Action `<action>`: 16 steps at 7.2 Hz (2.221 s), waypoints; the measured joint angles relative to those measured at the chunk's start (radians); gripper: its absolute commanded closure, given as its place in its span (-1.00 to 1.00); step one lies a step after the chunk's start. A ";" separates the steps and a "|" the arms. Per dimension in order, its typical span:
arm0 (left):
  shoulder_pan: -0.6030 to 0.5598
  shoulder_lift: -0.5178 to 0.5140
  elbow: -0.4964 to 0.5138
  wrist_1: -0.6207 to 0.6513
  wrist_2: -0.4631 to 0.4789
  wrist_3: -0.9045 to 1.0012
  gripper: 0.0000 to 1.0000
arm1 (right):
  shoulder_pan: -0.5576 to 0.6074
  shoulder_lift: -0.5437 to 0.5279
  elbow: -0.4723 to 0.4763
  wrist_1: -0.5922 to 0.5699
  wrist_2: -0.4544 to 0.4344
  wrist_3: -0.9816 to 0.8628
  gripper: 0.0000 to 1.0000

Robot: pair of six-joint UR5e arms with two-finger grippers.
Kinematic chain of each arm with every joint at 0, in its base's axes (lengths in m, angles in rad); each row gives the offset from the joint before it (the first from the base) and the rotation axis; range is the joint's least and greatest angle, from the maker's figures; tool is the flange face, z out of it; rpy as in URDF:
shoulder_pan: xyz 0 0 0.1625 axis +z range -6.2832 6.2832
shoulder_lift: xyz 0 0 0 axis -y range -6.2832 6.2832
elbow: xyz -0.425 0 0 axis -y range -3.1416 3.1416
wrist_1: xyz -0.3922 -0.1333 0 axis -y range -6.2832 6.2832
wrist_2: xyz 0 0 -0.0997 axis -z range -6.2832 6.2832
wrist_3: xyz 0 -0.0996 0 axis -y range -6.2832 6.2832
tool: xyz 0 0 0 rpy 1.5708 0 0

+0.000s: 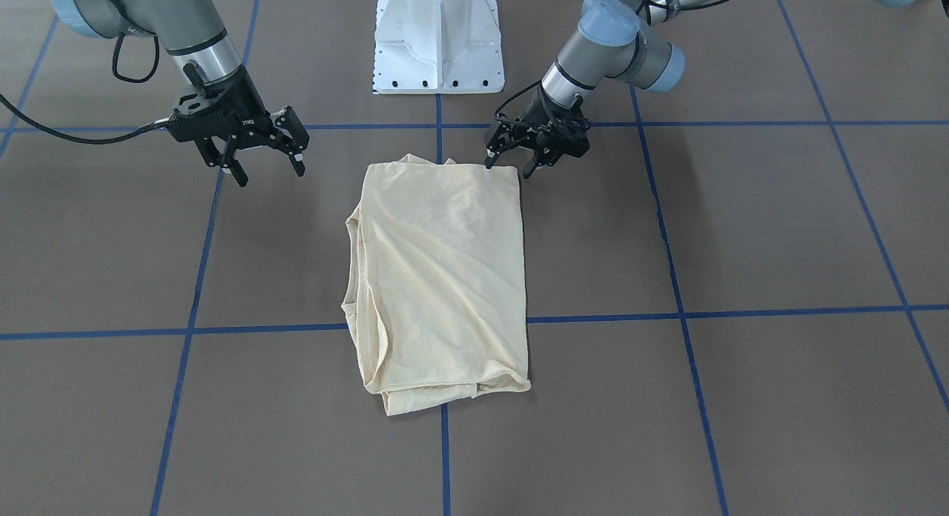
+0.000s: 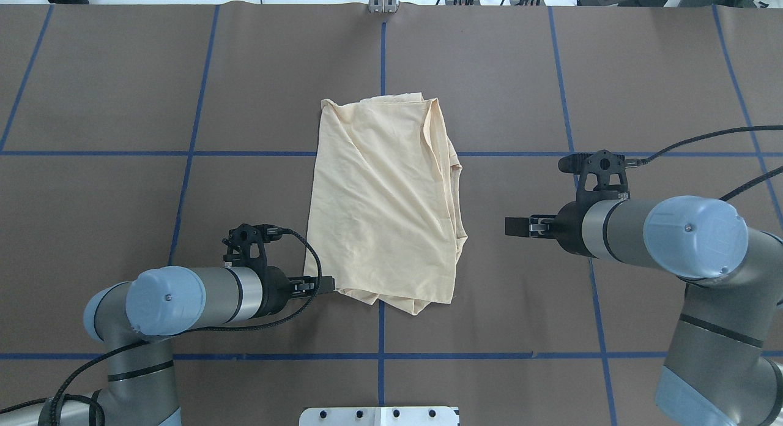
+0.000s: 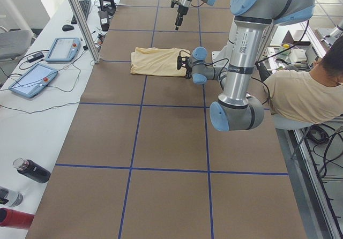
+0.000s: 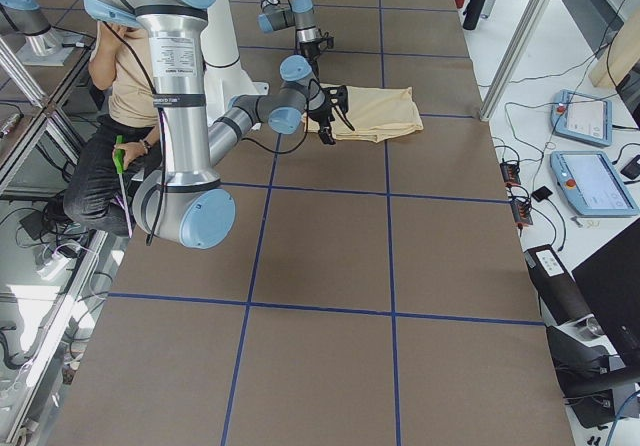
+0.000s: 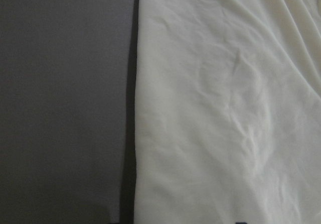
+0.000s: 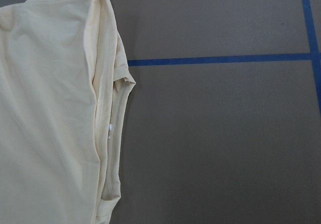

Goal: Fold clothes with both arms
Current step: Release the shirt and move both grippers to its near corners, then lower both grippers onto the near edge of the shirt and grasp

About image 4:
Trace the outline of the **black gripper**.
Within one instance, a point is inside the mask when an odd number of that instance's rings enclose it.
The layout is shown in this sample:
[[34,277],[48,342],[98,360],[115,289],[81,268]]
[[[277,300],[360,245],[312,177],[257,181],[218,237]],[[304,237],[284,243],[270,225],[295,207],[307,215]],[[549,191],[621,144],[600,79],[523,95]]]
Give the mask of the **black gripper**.
[[329,49],[334,48],[334,37],[329,33],[324,33],[320,38],[315,38],[310,41],[297,40],[297,50],[301,56],[311,66],[314,74],[319,73],[318,59],[319,57]]
[[322,101],[318,106],[308,110],[308,116],[318,124],[318,136],[321,142],[325,145],[334,145],[335,138],[331,127],[331,123],[335,120],[334,112],[337,113],[338,118],[342,120],[348,129],[355,130],[355,127],[347,118],[349,109],[348,88],[345,85],[321,87],[319,96],[322,97]]

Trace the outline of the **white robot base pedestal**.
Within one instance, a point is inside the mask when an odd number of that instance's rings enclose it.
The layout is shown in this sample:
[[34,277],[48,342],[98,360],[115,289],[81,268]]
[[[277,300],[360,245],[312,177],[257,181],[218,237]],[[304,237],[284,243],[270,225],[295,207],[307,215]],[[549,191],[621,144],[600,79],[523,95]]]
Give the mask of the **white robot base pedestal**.
[[207,126],[211,127],[227,111],[232,98],[266,95],[269,85],[253,82],[242,66],[229,0],[215,0],[207,14],[208,25],[201,33],[201,51],[205,63]]

